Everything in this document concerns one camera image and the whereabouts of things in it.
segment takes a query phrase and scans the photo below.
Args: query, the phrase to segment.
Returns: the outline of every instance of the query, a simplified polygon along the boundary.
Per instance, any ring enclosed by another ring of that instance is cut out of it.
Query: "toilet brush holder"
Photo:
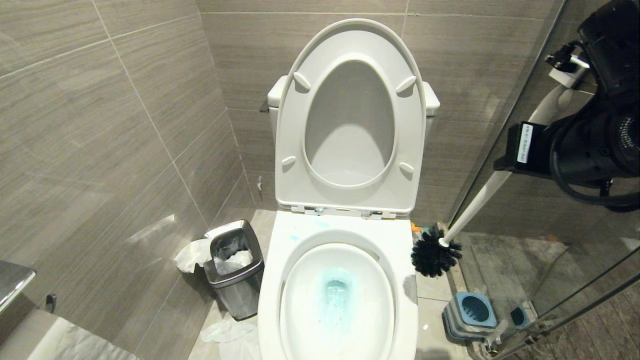
[[[489,299],[478,293],[459,291],[445,307],[442,318],[447,333],[458,340],[482,341],[497,325]]]

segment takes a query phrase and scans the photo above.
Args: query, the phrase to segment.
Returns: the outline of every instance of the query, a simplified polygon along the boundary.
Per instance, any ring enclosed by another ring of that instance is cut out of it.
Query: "crumpled tissue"
[[[243,267],[249,265],[253,257],[251,256],[251,252],[249,250],[241,250],[231,255],[226,261],[215,257],[213,258],[213,262],[216,264],[216,270],[220,275],[231,274],[232,272],[242,269]]]
[[[221,360],[260,360],[255,325],[237,322],[228,313],[222,321],[201,331],[200,339],[219,343]]]
[[[203,266],[211,260],[211,239],[200,239],[190,242],[173,259],[181,272],[193,273],[196,264]]]
[[[173,260],[181,272],[193,273],[196,264],[204,266],[204,263],[211,260],[211,239],[205,238],[190,242],[180,250]],[[213,261],[218,273],[227,275],[249,265],[253,261],[253,257],[249,250],[241,250],[231,255],[226,261],[217,257]]]

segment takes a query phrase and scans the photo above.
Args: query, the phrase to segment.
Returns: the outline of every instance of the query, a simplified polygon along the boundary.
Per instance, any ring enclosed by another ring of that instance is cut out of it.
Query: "label sticker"
[[[529,146],[531,145],[531,135],[533,126],[522,124],[522,134],[520,134],[520,146],[518,148],[518,162],[526,164],[529,157]]]

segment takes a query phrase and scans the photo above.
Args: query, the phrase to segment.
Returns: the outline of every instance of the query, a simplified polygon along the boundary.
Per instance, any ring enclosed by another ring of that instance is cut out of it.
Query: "stainless steel trash can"
[[[211,240],[211,260],[204,264],[209,284],[234,319],[240,321],[258,313],[258,297],[264,273],[264,260],[258,238],[247,220],[222,225]],[[224,261],[235,253],[249,250],[249,265],[228,272]]]

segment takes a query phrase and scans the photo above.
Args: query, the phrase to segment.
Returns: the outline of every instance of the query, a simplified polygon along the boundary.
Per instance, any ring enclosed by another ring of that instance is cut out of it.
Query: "white toilet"
[[[392,30],[349,19],[305,46],[268,103],[282,210],[260,290],[262,359],[413,360],[406,217],[438,99]]]

